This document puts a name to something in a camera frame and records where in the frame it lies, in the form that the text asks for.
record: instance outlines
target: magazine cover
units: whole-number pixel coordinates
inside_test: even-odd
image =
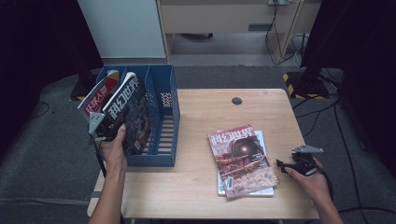
[[[120,72],[108,70],[107,76],[93,87],[78,106],[78,110],[87,121],[90,120],[91,112],[101,112],[102,105],[106,103],[105,100],[117,90],[119,83]]]
[[[125,122],[125,154],[141,154],[149,140],[151,123],[146,91],[135,73],[126,75],[103,111],[113,123],[119,123],[119,119]]]
[[[254,133],[257,136],[257,139],[259,140],[258,144],[260,145],[262,151],[264,152],[264,155],[266,156],[266,150],[265,150],[265,144],[264,144],[264,137],[262,134],[262,131],[254,131]],[[220,175],[218,176],[218,182],[219,182],[219,196],[226,196],[224,185],[221,181]],[[253,196],[253,197],[274,197],[274,188],[268,188],[268,189],[262,189],[259,191],[251,192],[247,194],[246,196]]]
[[[250,125],[211,133],[208,138],[228,198],[279,183]]]

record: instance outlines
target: white cabinet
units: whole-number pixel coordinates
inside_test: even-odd
[[[164,59],[155,0],[78,0],[103,59]]]

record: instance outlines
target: forearm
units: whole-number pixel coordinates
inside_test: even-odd
[[[344,223],[330,197],[324,197],[314,200],[314,205],[318,210],[318,214],[322,224]]]
[[[105,184],[90,223],[119,223],[125,171],[120,167],[107,167]]]

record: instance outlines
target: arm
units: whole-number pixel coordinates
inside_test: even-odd
[[[329,187],[324,175],[316,172],[311,176],[304,176],[289,167],[285,169],[286,172],[303,187],[304,192],[313,201],[314,206],[318,210],[321,223],[344,223],[338,214],[337,208],[332,202]]]
[[[127,161],[122,149],[124,137],[125,126],[122,125],[113,142],[104,142],[101,145],[107,172],[102,194],[89,223],[120,223],[122,193],[127,168]]]

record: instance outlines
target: wire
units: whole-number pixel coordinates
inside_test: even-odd
[[[388,208],[378,208],[378,207],[354,207],[354,208],[341,209],[341,210],[338,210],[338,212],[339,213],[345,213],[345,212],[353,212],[353,211],[356,211],[356,210],[379,211],[379,212],[386,212],[386,213],[396,214],[396,211],[390,210]]]
[[[270,58],[271,58],[271,61],[273,62],[273,64],[279,65],[279,64],[282,64],[283,62],[287,61],[288,59],[292,58],[292,57],[294,56],[294,54],[292,54],[292,55],[289,56],[288,58],[284,58],[284,57],[282,56],[282,54],[280,53],[280,52],[281,52],[280,40],[279,40],[279,35],[278,35],[278,33],[277,33],[277,30],[276,30],[276,13],[277,13],[277,6],[278,6],[278,3],[277,3],[277,2],[274,2],[274,3],[275,3],[275,4],[274,4],[274,17],[273,17],[273,19],[272,19],[272,21],[271,21],[271,27],[274,27],[275,34],[276,34],[276,39],[277,39],[277,43],[278,43],[277,46],[279,47],[280,58],[283,59],[283,61],[280,62],[280,63],[276,63],[276,62],[274,61],[272,55],[271,55],[271,50],[270,50],[270,48],[268,47],[268,33],[269,33],[269,32],[267,32],[267,33],[265,34],[265,45],[266,45],[266,47],[267,47],[267,49],[268,49],[268,52],[270,52]]]
[[[337,104],[339,101],[340,101],[340,99],[338,98],[335,102],[333,102],[333,103],[331,103],[330,105],[324,107],[323,109],[316,110],[316,111],[312,111],[312,112],[309,112],[309,113],[306,113],[306,114],[303,114],[303,115],[300,115],[300,116],[296,116],[296,118],[299,119],[299,118],[302,118],[302,117],[305,117],[305,116],[308,116],[308,115],[311,115],[311,114],[321,113],[321,112],[323,112],[323,111],[325,111],[325,110],[331,108],[332,106],[334,106],[335,104]]]
[[[51,199],[51,198],[14,198],[14,199],[0,199],[0,203],[43,203],[43,204],[58,204],[58,205],[88,205],[90,202],[82,200],[69,199]]]
[[[339,119],[338,119],[338,115],[337,115],[337,104],[334,104],[334,116],[335,116],[335,120],[336,120],[336,122],[337,122],[338,131],[339,131],[340,134],[341,134],[341,138],[342,138],[342,140],[343,140],[343,144],[344,144],[344,147],[345,147],[345,149],[346,149],[346,154],[347,154],[347,157],[348,157],[348,160],[349,160],[349,166],[350,166],[350,170],[351,170],[351,172],[352,172],[353,183],[354,183],[354,187],[355,187],[356,196],[357,196],[357,199],[358,199],[358,206],[361,207],[361,195],[360,195],[360,193],[359,193],[358,181],[357,181],[356,175],[355,175],[355,168],[353,167],[352,159],[351,159],[351,157],[350,157],[349,149],[348,149],[348,147],[347,147],[347,141],[346,141],[346,139],[345,139],[343,130],[342,130],[342,128],[341,128],[340,121],[339,121]],[[364,223],[367,223],[367,224],[368,224],[366,215],[364,215],[364,213],[363,213],[363,211],[362,211],[361,209],[360,209],[360,212],[361,212],[361,217],[362,217],[363,220],[364,220]]]
[[[103,177],[106,178],[107,171],[106,171],[105,164],[103,163],[102,153],[100,152],[100,146],[102,145],[102,141],[99,143],[99,146],[97,146],[96,142],[95,142],[95,138],[92,136],[92,134],[90,134],[90,138],[91,138],[93,147],[95,148],[96,159],[99,162],[99,166],[100,166],[100,169],[102,170]]]
[[[298,103],[297,105],[295,105],[292,109],[297,108],[297,106],[302,105],[303,103],[305,103],[305,102],[307,102],[307,101],[309,101],[309,100],[315,99],[315,98],[317,98],[317,97],[327,96],[327,95],[338,95],[338,93],[329,93],[329,94],[325,94],[325,95],[317,94],[317,95],[309,96],[308,98],[304,98],[303,101],[301,101],[300,103]]]
[[[295,37],[297,37],[297,36],[301,36],[302,38],[303,38],[303,44],[302,44],[302,46],[299,48],[299,49],[297,49],[296,48],[296,46],[295,46],[295,44],[294,44],[294,38]],[[294,63],[294,65],[296,65],[296,67],[298,67],[299,69],[303,69],[302,67],[301,67],[301,63],[300,63],[300,61],[298,60],[298,57],[297,57],[297,54],[298,54],[298,52],[300,51],[301,53],[301,55],[303,54],[303,51],[305,50],[305,47],[304,47],[304,39],[305,38],[309,38],[308,36],[305,36],[305,35],[294,35],[292,38],[291,38],[291,44],[293,45],[293,47],[294,47],[294,57],[293,57],[293,63]]]
[[[335,102],[331,103],[330,105],[326,106],[326,107],[323,108],[323,109],[320,109],[320,110],[317,110],[317,111],[313,111],[313,112],[309,112],[309,113],[304,114],[304,115],[296,116],[296,118],[298,119],[298,118],[302,118],[302,117],[305,117],[305,116],[308,116],[308,115],[311,115],[311,114],[318,113],[318,114],[317,114],[317,117],[316,117],[315,120],[314,120],[314,124],[312,125],[312,128],[308,131],[308,133],[303,134],[303,137],[306,137],[307,135],[309,135],[310,133],[312,133],[312,131],[314,130],[314,128],[315,128],[315,126],[316,126],[316,124],[317,124],[317,121],[318,121],[318,118],[319,118],[320,113],[323,112],[323,111],[325,111],[325,110],[327,110],[327,109],[329,109],[329,108],[331,108],[333,105],[336,105],[339,101],[340,101],[340,99],[338,98]]]
[[[39,105],[39,104],[46,105],[46,106],[47,106],[46,111],[44,111],[44,112],[41,113],[40,115],[30,117],[31,119],[40,118],[41,116],[44,116],[45,114],[47,114],[47,112],[49,112],[49,110],[50,110],[50,105],[49,105],[48,103],[46,103],[46,102],[40,101],[40,102],[38,102],[37,104],[38,104],[38,105]]]

